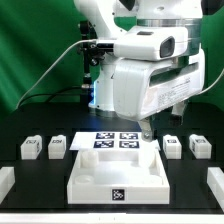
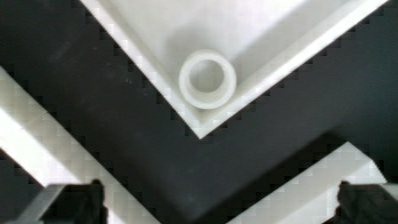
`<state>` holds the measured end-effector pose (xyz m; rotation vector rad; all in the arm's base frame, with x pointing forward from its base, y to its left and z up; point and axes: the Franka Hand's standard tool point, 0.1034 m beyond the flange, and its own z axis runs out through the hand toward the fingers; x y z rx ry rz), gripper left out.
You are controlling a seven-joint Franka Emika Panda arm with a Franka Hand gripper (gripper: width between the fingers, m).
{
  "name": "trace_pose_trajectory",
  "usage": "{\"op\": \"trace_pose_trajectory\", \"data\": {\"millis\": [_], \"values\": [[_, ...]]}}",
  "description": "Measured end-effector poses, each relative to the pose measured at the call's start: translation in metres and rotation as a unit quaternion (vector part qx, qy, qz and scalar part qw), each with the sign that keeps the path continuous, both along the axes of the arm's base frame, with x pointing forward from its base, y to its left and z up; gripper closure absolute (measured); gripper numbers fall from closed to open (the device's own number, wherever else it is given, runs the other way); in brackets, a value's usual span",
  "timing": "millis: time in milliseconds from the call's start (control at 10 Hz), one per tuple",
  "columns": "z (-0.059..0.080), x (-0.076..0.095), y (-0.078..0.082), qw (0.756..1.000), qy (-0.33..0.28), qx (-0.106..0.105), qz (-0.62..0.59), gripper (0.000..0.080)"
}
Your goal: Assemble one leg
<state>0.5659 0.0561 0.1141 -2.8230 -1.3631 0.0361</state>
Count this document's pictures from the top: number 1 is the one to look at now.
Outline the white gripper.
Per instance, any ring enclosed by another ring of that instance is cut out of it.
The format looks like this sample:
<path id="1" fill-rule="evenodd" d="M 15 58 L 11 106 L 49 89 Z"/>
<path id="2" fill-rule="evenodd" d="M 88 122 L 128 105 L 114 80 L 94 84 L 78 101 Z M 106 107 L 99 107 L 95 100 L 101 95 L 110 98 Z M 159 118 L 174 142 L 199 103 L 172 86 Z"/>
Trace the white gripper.
<path id="1" fill-rule="evenodd" d="M 172 65 L 171 59 L 159 62 L 121 59 L 117 62 L 113 76 L 114 110 L 123 119 L 139 121 L 144 141 L 153 139 L 150 121 L 144 118 L 174 105 L 171 123 L 181 125 L 187 107 L 184 100 L 203 88 L 205 55 L 202 49 L 189 57 L 186 67 L 177 69 Z"/>

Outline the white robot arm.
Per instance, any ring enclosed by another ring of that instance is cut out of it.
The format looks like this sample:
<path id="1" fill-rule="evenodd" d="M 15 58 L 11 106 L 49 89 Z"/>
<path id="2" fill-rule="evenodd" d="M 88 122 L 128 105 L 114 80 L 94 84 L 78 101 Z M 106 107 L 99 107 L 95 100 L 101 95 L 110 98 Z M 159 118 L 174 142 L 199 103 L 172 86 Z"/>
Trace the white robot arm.
<path id="1" fill-rule="evenodd" d="M 154 114 L 171 108 L 180 121 L 187 99 L 203 92 L 202 17 L 224 0 L 73 1 L 96 32 L 91 58 L 100 75 L 91 110 L 138 122 L 146 141 Z"/>

